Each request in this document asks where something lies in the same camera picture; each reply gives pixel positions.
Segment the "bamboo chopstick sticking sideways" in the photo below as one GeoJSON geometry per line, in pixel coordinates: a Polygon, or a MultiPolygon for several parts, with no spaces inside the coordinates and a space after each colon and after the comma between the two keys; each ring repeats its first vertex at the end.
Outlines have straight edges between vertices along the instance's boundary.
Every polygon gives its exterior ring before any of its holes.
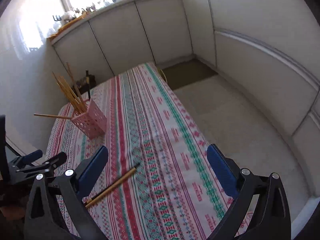
{"type": "Polygon", "coordinates": [[[67,119],[71,120],[71,116],[62,116],[62,115],[51,115],[51,114],[38,114],[34,113],[34,116],[44,117],[44,118],[54,118],[54,119],[67,119]]]}

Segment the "brown floor mat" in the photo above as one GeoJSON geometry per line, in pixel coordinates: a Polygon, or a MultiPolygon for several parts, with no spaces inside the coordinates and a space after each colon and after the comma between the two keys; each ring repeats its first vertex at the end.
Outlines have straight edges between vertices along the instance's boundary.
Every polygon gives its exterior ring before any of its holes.
{"type": "Polygon", "coordinates": [[[217,75],[216,71],[197,59],[176,64],[162,71],[164,79],[172,90],[217,75]]]}

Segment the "yellow cloth on counter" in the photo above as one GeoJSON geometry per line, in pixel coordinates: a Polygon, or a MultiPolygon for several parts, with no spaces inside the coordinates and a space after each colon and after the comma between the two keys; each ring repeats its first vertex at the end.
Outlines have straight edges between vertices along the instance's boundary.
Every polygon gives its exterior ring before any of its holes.
{"type": "Polygon", "coordinates": [[[59,36],[63,31],[65,31],[66,29],[68,29],[70,26],[74,25],[76,22],[79,22],[80,20],[84,19],[87,16],[87,12],[84,12],[81,16],[69,21],[68,23],[66,23],[64,26],[60,27],[57,31],[57,33],[50,35],[48,37],[49,40],[53,40],[54,38],[56,38],[57,36],[59,36]]]}

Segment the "patterned tablecloth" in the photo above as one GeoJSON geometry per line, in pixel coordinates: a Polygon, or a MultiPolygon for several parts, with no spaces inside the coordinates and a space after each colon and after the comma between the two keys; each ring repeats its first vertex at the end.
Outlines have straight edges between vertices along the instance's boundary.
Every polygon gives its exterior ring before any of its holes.
{"type": "Polygon", "coordinates": [[[137,170],[89,213],[109,239],[206,239],[232,203],[207,160],[208,142],[151,63],[93,88],[106,132],[89,139],[71,121],[56,120],[46,158],[67,154],[61,175],[100,146],[108,162],[92,194],[137,170]]]}

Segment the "white kitchen cabinets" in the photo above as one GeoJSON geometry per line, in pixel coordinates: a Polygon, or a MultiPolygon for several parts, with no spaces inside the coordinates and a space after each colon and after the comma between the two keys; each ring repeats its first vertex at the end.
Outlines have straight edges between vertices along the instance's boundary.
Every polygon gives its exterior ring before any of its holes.
{"type": "Polygon", "coordinates": [[[123,0],[52,46],[99,82],[148,61],[199,59],[263,111],[319,195],[319,23],[304,0],[123,0]]]}

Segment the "yellow chair under table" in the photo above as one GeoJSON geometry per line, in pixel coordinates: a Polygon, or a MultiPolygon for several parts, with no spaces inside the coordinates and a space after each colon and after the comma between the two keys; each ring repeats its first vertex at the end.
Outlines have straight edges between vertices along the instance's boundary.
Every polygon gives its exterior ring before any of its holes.
{"type": "Polygon", "coordinates": [[[162,78],[166,83],[168,83],[167,77],[166,77],[166,75],[164,74],[163,70],[162,70],[161,68],[157,68],[157,71],[158,71],[159,75],[161,76],[161,78],[162,78]]]}

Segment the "pink perforated utensil holder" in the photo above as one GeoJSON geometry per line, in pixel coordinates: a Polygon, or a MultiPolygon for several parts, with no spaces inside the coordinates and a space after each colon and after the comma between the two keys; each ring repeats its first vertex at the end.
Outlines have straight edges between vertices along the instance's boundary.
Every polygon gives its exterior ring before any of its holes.
{"type": "Polygon", "coordinates": [[[106,132],[106,116],[91,99],[85,100],[87,111],[81,114],[73,113],[71,122],[89,139],[94,139],[106,132]]]}

